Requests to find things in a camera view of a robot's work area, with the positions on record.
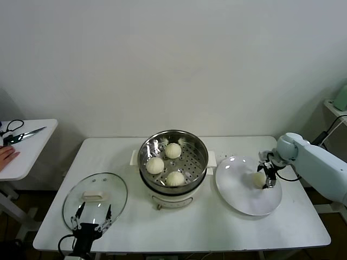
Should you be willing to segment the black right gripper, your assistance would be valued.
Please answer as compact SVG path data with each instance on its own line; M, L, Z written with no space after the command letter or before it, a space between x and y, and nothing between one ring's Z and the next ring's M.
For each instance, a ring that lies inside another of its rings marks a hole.
M262 186L262 189L272 189L276 185L276 182L277 182L276 176L277 176L278 170L281 170L281 167L276 166L272 163L271 159L273 157L274 157L273 152L267 153L267 155L265 156L265 162L259 163L257 167L258 172L260 172L261 170L264 170L267 176L265 179L265 183Z

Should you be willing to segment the person's bare hand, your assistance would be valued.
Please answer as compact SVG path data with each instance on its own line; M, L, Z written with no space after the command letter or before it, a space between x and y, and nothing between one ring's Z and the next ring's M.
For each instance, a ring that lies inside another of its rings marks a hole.
M3 171L10 162L12 162L20 152L16 152L16 150L12 146L1 146L0 148L0 171Z

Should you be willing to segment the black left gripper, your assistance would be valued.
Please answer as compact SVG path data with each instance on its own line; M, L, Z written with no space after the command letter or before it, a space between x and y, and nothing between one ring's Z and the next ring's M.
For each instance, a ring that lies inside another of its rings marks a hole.
M102 237L102 232L105 232L112 225L112 211L109 205L105 221L102 224L81 223L80 217L84 210L85 203L79 205L74 216L70 218L72 224L73 235L76 238L73 252L90 252L92 244L95 240Z

